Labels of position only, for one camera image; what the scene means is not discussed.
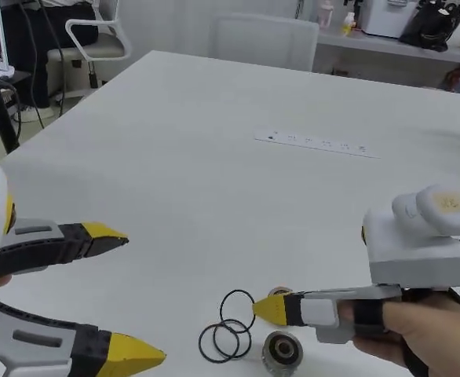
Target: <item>white shelf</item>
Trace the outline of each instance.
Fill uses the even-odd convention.
[[[438,53],[437,51],[406,45],[398,42],[397,39],[366,35],[362,31],[352,31],[345,37],[341,34],[339,27],[321,30],[318,43],[348,49],[364,49],[379,53],[392,53],[408,57],[421,57],[460,63],[460,47],[457,46],[448,46],[447,51]]]

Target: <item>bottle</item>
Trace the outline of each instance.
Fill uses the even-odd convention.
[[[355,20],[354,20],[355,13],[348,12],[347,17],[343,20],[343,26],[341,27],[341,33],[346,36],[349,35],[350,31],[352,30]]]
[[[333,4],[331,4],[331,0],[324,0],[324,3],[321,4],[317,13],[317,23],[321,29],[329,28],[333,10],[334,7]]]

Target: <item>yellow fingertip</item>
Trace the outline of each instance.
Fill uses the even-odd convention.
[[[268,296],[261,301],[253,304],[253,313],[271,324],[279,326],[286,326],[286,306],[284,305],[284,296],[286,294],[279,294]]]
[[[6,207],[5,225],[3,226],[3,234],[7,234],[10,230],[10,222],[13,216],[13,198],[7,194],[7,207]]]
[[[129,377],[160,365],[166,359],[161,350],[128,335],[111,335],[108,358],[97,377]]]
[[[102,224],[100,222],[83,222],[82,225],[92,238],[101,238],[101,237],[127,238],[126,234],[117,232],[116,230],[108,228],[105,224]]]

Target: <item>white table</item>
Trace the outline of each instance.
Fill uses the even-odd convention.
[[[260,128],[363,143],[382,159],[255,141]],[[19,216],[99,220],[131,243],[19,276],[0,299],[145,339],[168,354],[152,376],[265,377],[273,328],[260,320],[246,360],[199,355],[223,296],[369,284],[368,206],[434,182],[460,187],[459,162],[460,95],[150,53],[2,163]],[[225,312],[250,318],[245,299]],[[305,348],[298,376],[408,376],[291,331]]]

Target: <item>o-ring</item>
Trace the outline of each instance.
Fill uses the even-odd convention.
[[[221,359],[221,360],[217,360],[217,359],[212,359],[210,358],[209,356],[206,355],[206,353],[204,353],[203,349],[202,349],[202,338],[204,337],[204,335],[211,329],[213,328],[215,331],[218,329],[218,328],[226,328],[232,335],[235,336],[235,339],[237,340],[237,347],[235,348],[235,352],[232,354],[232,355],[223,355],[223,356],[226,356],[225,359]],[[233,360],[235,359],[235,355],[239,352],[239,348],[240,348],[240,340],[239,340],[239,336],[237,335],[237,332],[233,329],[233,328],[230,328],[229,326],[227,326],[226,324],[224,324],[223,322],[219,323],[219,324],[210,324],[209,326],[207,326],[206,328],[203,329],[203,331],[200,333],[200,336],[199,336],[199,351],[200,351],[200,354],[202,355],[202,357],[204,359],[206,359],[207,361],[209,361],[210,363],[213,363],[213,364],[224,364],[224,363],[227,363],[229,362],[230,360]]]
[[[246,325],[243,324],[240,320],[234,320],[234,319],[227,319],[227,320],[224,320],[222,322],[220,322],[220,324],[238,324],[240,327],[242,328],[246,328]],[[245,357],[249,351],[251,351],[251,344],[253,343],[253,339],[251,338],[251,333],[249,330],[246,331],[247,333],[247,337],[249,338],[249,342],[247,344],[247,348],[244,352],[242,352],[241,354],[235,354],[234,356],[232,355],[229,355],[228,353],[224,352],[217,344],[216,342],[216,333],[217,333],[217,329],[218,327],[214,327],[214,330],[213,330],[213,344],[214,344],[214,348],[216,348],[216,351],[221,355],[221,356],[225,356],[227,358],[229,358],[230,360],[237,360],[237,359],[241,359],[243,357]]]
[[[223,301],[221,302],[220,304],[220,320],[221,322],[225,322],[225,319],[223,318],[223,305],[225,304],[225,301],[227,301],[227,298],[230,297],[231,295],[233,295],[234,293],[242,293],[243,295],[246,295],[247,297],[249,297],[249,299],[251,300],[252,303],[254,303],[254,298],[253,296],[250,295],[249,292],[246,292],[242,289],[234,289],[233,291],[231,291],[230,293],[228,293],[224,298],[223,298]],[[248,332],[254,325],[254,321],[256,320],[256,315],[253,314],[253,320],[251,321],[250,325],[247,326],[247,327],[244,327],[244,330],[242,331],[235,331],[237,334],[244,334],[245,332]]]

